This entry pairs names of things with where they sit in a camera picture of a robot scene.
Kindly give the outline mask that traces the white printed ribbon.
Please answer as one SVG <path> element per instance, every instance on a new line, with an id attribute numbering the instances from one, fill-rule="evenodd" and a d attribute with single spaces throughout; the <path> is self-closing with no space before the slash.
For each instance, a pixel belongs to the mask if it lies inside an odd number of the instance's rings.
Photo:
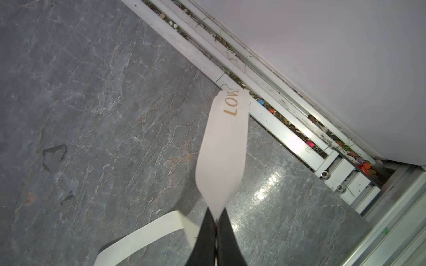
<path id="1" fill-rule="evenodd" d="M 251 96 L 246 89 L 224 90 L 214 98 L 196 163 L 195 181 L 216 223 L 241 185 L 246 160 Z M 180 211 L 172 211 L 102 250 L 96 266 L 116 266 L 136 251 L 182 229 L 194 249 L 200 231 Z"/>

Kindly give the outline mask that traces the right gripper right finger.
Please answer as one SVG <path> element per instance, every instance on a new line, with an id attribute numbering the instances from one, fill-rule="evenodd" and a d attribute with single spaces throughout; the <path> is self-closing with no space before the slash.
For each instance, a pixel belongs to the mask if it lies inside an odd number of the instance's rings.
<path id="1" fill-rule="evenodd" d="M 247 266 L 226 209 L 217 222 L 217 265 Z"/>

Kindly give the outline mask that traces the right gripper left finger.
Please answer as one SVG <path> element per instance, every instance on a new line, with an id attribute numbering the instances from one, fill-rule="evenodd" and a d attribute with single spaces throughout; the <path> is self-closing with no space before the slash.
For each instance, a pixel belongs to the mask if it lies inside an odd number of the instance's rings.
<path id="1" fill-rule="evenodd" d="M 194 249 L 186 266 L 214 266 L 216 259 L 216 223 L 207 208 Z"/>

